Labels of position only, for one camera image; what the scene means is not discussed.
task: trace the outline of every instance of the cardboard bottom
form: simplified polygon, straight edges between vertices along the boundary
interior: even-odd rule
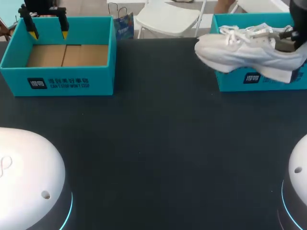
[[[27,67],[106,66],[108,45],[36,45]]]

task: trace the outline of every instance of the white chair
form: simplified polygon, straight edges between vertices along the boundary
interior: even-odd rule
[[[289,6],[281,0],[238,0],[230,13],[239,6],[248,13],[289,12]]]
[[[150,2],[146,0],[145,7],[136,16],[136,22],[140,25],[138,38],[141,37],[143,28],[165,35],[181,37],[196,22],[195,36],[197,36],[205,4],[206,0],[203,1],[201,11],[198,11],[172,6],[163,0],[151,0]]]

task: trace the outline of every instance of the person's leg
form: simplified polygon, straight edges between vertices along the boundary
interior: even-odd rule
[[[214,13],[228,13],[229,8],[236,0],[218,0],[214,8]]]

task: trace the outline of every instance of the blue shopping bag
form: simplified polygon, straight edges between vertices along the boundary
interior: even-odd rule
[[[116,3],[109,3],[109,13],[110,13],[110,4],[115,4],[117,7],[118,18],[114,19],[114,27],[116,31],[116,39],[133,39],[134,36],[134,22],[133,22],[133,13],[127,14],[127,8],[122,7],[118,10],[118,5]],[[119,16],[121,10],[126,10],[124,16]]]

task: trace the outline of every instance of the dark table surface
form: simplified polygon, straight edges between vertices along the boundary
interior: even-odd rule
[[[220,93],[195,43],[118,42],[112,97],[14,98],[0,78],[0,127],[56,146],[78,230],[279,230],[307,91]]]

